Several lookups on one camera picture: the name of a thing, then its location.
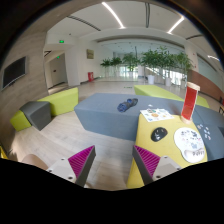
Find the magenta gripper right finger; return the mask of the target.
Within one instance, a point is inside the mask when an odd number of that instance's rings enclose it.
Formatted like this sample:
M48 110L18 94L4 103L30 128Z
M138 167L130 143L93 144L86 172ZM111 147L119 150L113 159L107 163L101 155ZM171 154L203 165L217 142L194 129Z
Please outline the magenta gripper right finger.
M167 155L160 157L139 146L133 147L132 155L145 185L181 170Z

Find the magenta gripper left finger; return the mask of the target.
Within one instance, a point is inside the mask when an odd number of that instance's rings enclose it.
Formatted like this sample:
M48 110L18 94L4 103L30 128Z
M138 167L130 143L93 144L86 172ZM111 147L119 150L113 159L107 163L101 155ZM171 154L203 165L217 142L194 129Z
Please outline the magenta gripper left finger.
M61 158L47 171L84 187L95 156L95 146L90 146L69 158Z

